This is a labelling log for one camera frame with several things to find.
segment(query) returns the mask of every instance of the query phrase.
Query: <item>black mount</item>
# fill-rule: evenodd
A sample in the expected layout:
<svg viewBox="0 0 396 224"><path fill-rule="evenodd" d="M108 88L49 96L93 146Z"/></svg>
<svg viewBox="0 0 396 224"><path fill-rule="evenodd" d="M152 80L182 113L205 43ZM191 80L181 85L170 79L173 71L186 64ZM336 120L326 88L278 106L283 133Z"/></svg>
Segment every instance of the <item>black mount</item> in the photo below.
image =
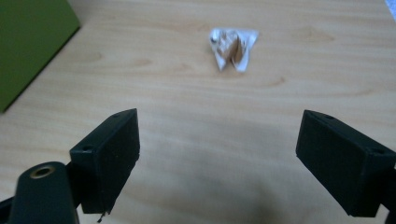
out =
<svg viewBox="0 0 396 224"><path fill-rule="evenodd" d="M139 159L137 111L112 115L70 150L64 165L45 162L25 171L16 194L0 203L0 223L78 223L110 213Z"/></svg>
<svg viewBox="0 0 396 224"><path fill-rule="evenodd" d="M396 223L396 153L334 117L305 110L297 157L353 217L375 217L380 204Z"/></svg>

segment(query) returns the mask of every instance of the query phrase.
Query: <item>white object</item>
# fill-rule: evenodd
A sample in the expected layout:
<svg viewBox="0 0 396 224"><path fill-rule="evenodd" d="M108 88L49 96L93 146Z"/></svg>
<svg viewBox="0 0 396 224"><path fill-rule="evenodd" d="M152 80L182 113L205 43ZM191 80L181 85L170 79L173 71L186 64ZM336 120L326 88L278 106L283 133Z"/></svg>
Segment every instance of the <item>white object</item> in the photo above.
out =
<svg viewBox="0 0 396 224"><path fill-rule="evenodd" d="M233 61L233 66L238 72L245 72L248 67L248 55L256 42L259 32L256 30L247 29L234 29L234 28L215 28L210 32L209 41L213 52L215 53L216 61L218 62L219 70L222 71L227 64L226 60L223 59L218 53L219 38L220 34L224 32L236 32L243 46L243 56L239 63Z"/></svg>

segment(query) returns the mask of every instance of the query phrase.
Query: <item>crumpled paper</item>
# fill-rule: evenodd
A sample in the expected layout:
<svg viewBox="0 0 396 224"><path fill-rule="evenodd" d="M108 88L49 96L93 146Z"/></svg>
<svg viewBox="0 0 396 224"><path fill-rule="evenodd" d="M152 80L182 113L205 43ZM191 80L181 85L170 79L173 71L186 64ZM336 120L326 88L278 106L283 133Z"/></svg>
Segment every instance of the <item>crumpled paper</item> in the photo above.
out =
<svg viewBox="0 0 396 224"><path fill-rule="evenodd" d="M210 32L210 46L215 53L219 70L222 71L231 61L236 71L245 72L248 68L248 55L256 42L256 30L215 28Z"/></svg>

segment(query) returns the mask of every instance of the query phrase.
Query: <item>wood grain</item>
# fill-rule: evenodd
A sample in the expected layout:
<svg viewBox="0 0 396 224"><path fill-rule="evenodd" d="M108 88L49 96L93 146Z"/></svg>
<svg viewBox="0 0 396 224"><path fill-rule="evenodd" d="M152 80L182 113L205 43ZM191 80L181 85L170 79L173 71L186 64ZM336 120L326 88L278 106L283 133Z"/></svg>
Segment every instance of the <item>wood grain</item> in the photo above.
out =
<svg viewBox="0 0 396 224"><path fill-rule="evenodd" d="M348 217L295 157L304 109L396 148L396 24L383 1L70 1L82 28L0 116L0 198L137 108L141 159L104 223L383 223ZM260 31L219 72L214 27ZM82 215L81 223L99 216Z"/></svg>

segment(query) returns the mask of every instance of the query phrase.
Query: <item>screw hole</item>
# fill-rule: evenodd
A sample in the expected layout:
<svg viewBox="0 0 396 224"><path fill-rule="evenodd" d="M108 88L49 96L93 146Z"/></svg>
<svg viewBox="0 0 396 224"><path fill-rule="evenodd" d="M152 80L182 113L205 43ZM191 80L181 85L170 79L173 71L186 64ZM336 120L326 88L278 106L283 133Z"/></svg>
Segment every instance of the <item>screw hole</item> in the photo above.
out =
<svg viewBox="0 0 396 224"><path fill-rule="evenodd" d="M381 155L385 153L385 150L382 148L372 148L372 151L374 153L381 154Z"/></svg>
<svg viewBox="0 0 396 224"><path fill-rule="evenodd" d="M84 146L83 148L82 148L82 150L83 151L88 151L88 150L91 150L93 148L93 145L87 145L87 146Z"/></svg>
<svg viewBox="0 0 396 224"><path fill-rule="evenodd" d="M54 171L55 168L53 166L43 166L30 173L30 177L33 179L39 179L52 174Z"/></svg>

